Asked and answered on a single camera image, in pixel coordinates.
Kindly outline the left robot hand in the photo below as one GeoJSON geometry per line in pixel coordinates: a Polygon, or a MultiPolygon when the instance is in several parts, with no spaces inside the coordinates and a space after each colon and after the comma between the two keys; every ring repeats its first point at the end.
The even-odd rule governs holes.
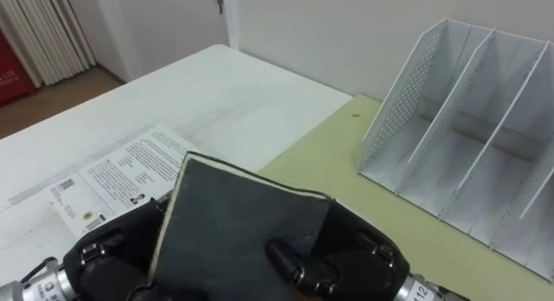
{"type": "Polygon", "coordinates": [[[63,258],[78,300],[205,301],[207,292],[148,277],[166,202],[151,199],[81,237],[63,258]]]}

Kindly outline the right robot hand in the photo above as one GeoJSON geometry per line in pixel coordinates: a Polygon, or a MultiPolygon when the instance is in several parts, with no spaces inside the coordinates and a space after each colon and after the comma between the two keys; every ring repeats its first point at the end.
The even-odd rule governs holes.
{"type": "Polygon", "coordinates": [[[410,272],[393,240],[337,201],[310,253],[281,239],[269,240],[265,252],[285,283],[323,300],[393,300],[410,272]]]}

